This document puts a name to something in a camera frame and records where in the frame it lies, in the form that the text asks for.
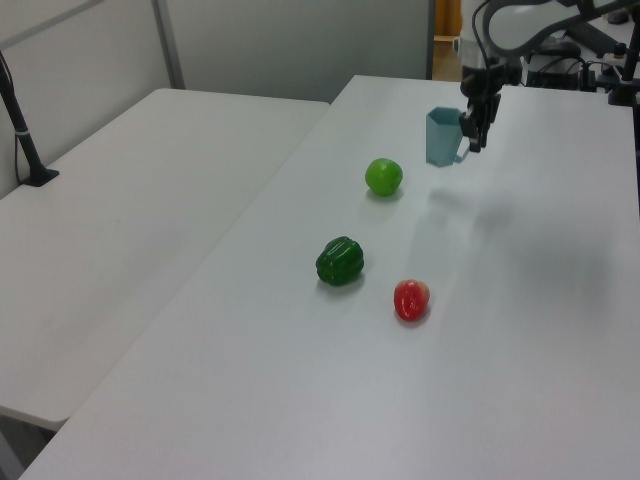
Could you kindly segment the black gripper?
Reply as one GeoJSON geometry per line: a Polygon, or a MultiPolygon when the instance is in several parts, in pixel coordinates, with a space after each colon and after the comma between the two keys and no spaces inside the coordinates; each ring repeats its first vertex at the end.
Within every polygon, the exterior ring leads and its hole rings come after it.
{"type": "Polygon", "coordinates": [[[495,119],[505,83],[505,63],[489,60],[489,68],[462,66],[460,91],[467,98],[466,110],[459,116],[462,135],[470,138],[470,151],[480,153],[486,147],[488,119],[495,119]]]}

